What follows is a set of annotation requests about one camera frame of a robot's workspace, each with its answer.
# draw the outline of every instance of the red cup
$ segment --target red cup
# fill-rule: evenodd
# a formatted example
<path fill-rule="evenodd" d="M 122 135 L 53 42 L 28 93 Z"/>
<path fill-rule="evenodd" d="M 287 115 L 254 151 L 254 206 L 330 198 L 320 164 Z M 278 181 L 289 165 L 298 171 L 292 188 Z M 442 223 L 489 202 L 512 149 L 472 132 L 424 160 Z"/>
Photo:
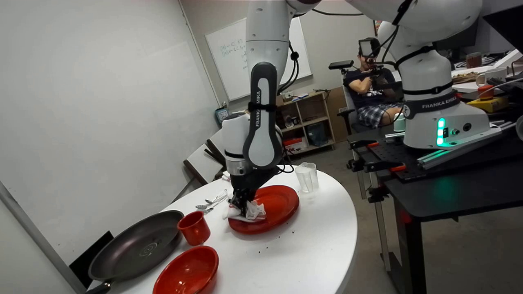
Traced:
<path fill-rule="evenodd" d="M 211 235 L 203 211 L 191 212 L 178 222 L 178 229 L 191 246 L 201 245 Z"/>

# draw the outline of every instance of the white round table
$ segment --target white round table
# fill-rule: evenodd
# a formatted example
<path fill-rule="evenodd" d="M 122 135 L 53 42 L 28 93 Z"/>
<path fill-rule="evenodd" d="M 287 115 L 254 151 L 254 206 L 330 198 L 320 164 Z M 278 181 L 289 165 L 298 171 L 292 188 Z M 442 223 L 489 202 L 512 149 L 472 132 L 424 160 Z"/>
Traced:
<path fill-rule="evenodd" d="M 354 204 L 343 186 L 318 171 L 319 190 L 300 192 L 294 173 L 280 174 L 266 183 L 285 185 L 298 192 L 300 206 L 293 217 L 270 232 L 242 235 L 222 219 L 224 201 L 205 216 L 211 236 L 204 245 L 219 256 L 218 280 L 213 294 L 342 293 L 354 258 L 358 225 Z M 164 210 L 195 211 L 204 199 L 214 199 L 229 182 L 216 180 Z M 115 283 L 111 294 L 151 294 L 163 268 L 189 249 L 185 239 L 156 268 L 131 281 Z"/>

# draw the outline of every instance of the red container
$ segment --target red container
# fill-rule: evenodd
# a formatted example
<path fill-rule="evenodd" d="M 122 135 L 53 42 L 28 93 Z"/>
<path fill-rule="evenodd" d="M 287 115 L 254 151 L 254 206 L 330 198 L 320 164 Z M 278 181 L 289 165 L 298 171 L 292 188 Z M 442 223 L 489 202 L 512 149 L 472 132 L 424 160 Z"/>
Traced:
<path fill-rule="evenodd" d="M 201 245 L 211 235 L 203 211 L 191 212 L 178 222 L 178 229 L 191 246 Z"/>
<path fill-rule="evenodd" d="M 167 265 L 154 284 L 153 294 L 210 294 L 216 285 L 218 254 L 198 246 L 180 254 Z"/>

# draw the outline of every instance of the shelf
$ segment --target shelf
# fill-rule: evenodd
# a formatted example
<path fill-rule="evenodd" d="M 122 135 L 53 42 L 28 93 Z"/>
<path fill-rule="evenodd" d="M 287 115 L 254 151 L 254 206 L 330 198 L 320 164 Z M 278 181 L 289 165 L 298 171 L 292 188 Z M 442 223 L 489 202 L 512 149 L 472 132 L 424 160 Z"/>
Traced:
<path fill-rule="evenodd" d="M 299 125 L 295 125 L 294 127 L 285 128 L 285 129 L 281 130 L 281 132 L 285 133 L 285 132 L 288 132 L 288 131 L 296 130 L 296 129 L 299 129 L 301 127 L 313 125 L 313 124 L 315 124 L 317 122 L 324 121 L 324 120 L 328 120 L 328 116 L 322 116 L 320 118 L 316 118 L 316 119 L 313 119 L 313 120 L 306 121 L 304 123 L 300 123 Z"/>
<path fill-rule="evenodd" d="M 283 105 L 289 105 L 289 104 L 293 104 L 293 103 L 296 103 L 296 102 L 300 102 L 300 101 L 304 101 L 304 100 L 307 100 L 311 97 L 315 97 L 315 96 L 318 96 L 318 95 L 323 95 L 323 91 L 321 92 L 311 92 L 309 93 L 309 95 L 307 97 L 303 97 L 301 99 L 298 99 L 296 101 L 287 101 L 287 102 L 284 102 Z"/>
<path fill-rule="evenodd" d="M 303 153 L 303 152 L 308 152 L 308 151 L 316 150 L 316 149 L 319 149 L 319 148 L 331 146 L 334 143 L 335 143 L 334 140 L 329 138 L 328 143 L 325 144 L 325 145 L 321 145 L 319 147 L 318 146 L 309 146 L 307 149 L 302 149 L 300 151 L 294 151 L 291 155 L 298 155 L 298 154 Z"/>

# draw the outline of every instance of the dark t-shirt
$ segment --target dark t-shirt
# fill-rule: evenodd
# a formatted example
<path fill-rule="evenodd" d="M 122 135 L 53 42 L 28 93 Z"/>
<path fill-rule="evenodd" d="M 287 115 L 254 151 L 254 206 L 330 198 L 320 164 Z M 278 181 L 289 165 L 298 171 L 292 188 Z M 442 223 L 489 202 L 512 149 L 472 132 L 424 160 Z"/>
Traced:
<path fill-rule="evenodd" d="M 352 99 L 354 101 L 354 106 L 356 107 L 356 109 L 359 109 L 359 108 L 365 107 L 365 106 L 374 106 L 374 105 L 378 105 L 381 103 L 385 103 L 386 96 L 383 93 L 383 91 L 374 91 L 372 89 L 372 85 L 370 86 L 369 91 L 364 95 L 358 94 L 358 92 L 356 92 L 350 88 L 350 86 L 348 84 L 350 84 L 352 81 L 356 80 L 356 78 L 354 76 L 356 76 L 360 73 L 361 73 L 361 70 L 355 70 L 355 71 L 347 72 L 345 74 L 345 78 L 347 78 L 347 88 L 349 90 L 350 96 L 352 97 Z"/>

